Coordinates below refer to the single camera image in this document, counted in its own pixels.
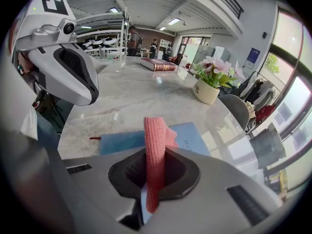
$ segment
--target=person in black shirt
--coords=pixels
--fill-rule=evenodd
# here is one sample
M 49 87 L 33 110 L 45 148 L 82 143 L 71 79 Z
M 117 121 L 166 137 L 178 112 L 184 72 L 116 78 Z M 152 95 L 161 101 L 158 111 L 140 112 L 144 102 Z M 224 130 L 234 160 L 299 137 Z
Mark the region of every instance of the person in black shirt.
M 154 39 L 154 42 L 152 42 L 152 44 L 151 44 L 151 50 L 150 50 L 152 52 L 151 58 L 155 57 L 157 46 L 158 46 L 157 45 L 157 39 Z

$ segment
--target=white flower pot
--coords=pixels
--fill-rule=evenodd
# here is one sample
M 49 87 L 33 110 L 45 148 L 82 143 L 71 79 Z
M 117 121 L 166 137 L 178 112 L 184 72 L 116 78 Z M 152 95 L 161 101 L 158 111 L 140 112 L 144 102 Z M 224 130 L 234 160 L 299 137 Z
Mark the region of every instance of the white flower pot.
M 219 89 L 209 86 L 202 79 L 199 79 L 195 83 L 192 90 L 193 90 L 194 95 L 197 97 L 197 99 L 199 99 L 201 102 L 204 102 L 206 104 L 213 104 L 220 92 Z

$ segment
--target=marble table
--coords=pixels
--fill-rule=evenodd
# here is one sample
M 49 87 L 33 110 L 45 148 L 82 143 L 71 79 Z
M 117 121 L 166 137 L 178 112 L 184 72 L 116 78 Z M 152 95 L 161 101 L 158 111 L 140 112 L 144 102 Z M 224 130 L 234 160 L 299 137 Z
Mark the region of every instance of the marble table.
M 249 139 L 219 99 L 213 105 L 197 100 L 192 93 L 197 80 L 183 68 L 152 72 L 138 57 L 126 61 L 112 61 L 98 74 L 94 104 L 73 107 L 59 141 L 62 159 L 99 155 L 100 141 L 90 137 L 143 130 L 144 117 L 160 116 L 168 126 L 194 122 L 211 156 L 256 179 L 259 171 Z

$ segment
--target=pink cloth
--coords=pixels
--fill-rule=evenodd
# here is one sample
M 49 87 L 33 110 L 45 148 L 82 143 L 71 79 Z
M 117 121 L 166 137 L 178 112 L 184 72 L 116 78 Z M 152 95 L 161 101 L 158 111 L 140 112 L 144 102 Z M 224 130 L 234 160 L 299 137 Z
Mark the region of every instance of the pink cloth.
M 171 130 L 162 117 L 144 118 L 146 145 L 146 209 L 153 213 L 158 206 L 158 192 L 165 187 L 166 145 L 178 147 L 176 132 Z

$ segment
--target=camera lens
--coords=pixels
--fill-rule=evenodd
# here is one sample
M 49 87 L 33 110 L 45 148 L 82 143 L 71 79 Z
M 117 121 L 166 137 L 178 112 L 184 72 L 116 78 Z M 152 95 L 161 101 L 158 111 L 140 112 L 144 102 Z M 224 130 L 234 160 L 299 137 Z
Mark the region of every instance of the camera lens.
M 74 31 L 74 25 L 71 22 L 65 25 L 65 27 L 64 27 L 64 33 L 65 34 L 68 35 L 68 34 L 72 33 L 73 31 Z

